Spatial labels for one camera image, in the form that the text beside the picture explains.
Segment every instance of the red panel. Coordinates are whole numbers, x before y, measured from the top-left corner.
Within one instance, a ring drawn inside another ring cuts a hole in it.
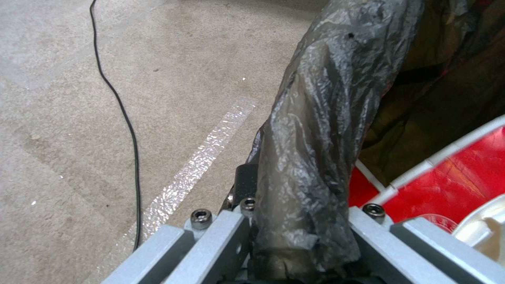
[[[349,207],[361,207],[378,193],[375,186],[355,167],[349,183]]]
[[[503,193],[505,128],[501,127],[400,188],[384,208],[394,222],[431,214],[459,223]]]

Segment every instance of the red and white object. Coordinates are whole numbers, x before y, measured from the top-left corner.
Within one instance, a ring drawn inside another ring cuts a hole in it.
[[[394,222],[422,216],[452,232],[472,211],[505,193],[505,115],[451,143],[386,188],[376,186],[370,175],[357,163],[350,206],[376,203]]]

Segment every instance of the black cable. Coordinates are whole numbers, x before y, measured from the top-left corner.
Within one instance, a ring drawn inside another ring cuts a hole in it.
[[[135,138],[135,132],[133,131],[133,126],[131,126],[130,119],[128,118],[128,115],[126,114],[126,110],[123,107],[123,103],[121,102],[121,99],[119,98],[118,92],[116,92],[116,89],[112,87],[112,84],[107,80],[105,77],[103,71],[102,71],[102,65],[100,64],[100,58],[98,57],[98,48],[96,47],[96,25],[94,21],[94,16],[93,16],[93,7],[94,3],[96,0],[93,0],[91,3],[91,6],[89,6],[89,13],[91,14],[91,22],[93,24],[93,45],[95,49],[95,57],[96,57],[96,64],[98,65],[98,71],[100,72],[100,76],[102,76],[102,79],[107,83],[109,88],[111,88],[112,92],[116,96],[116,99],[118,100],[119,107],[121,108],[121,112],[123,112],[123,116],[125,117],[126,124],[128,124],[128,128],[130,129],[131,133],[131,139],[133,140],[133,151],[135,153],[135,191],[136,191],[136,196],[137,196],[137,232],[135,234],[135,243],[133,244],[133,251],[135,251],[138,248],[138,245],[140,244],[140,229],[142,228],[142,222],[141,222],[141,212],[140,212],[140,180],[139,180],[139,175],[138,175],[138,146],[137,146],[137,139]]]

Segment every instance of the concrete floor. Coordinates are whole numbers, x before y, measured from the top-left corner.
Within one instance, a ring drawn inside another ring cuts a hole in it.
[[[143,209],[165,193],[168,224],[217,212],[324,2],[97,1],[104,71],[139,141]],[[97,283],[131,250],[131,138],[96,68],[89,4],[0,4],[0,276],[12,283]],[[215,130],[224,139],[200,167]],[[171,200],[174,184],[190,193]]]

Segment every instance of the wrapped object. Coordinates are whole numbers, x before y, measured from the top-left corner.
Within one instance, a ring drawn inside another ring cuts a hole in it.
[[[420,0],[332,0],[298,44],[247,160],[259,165],[258,278],[310,282],[359,258],[351,171],[422,13]]]

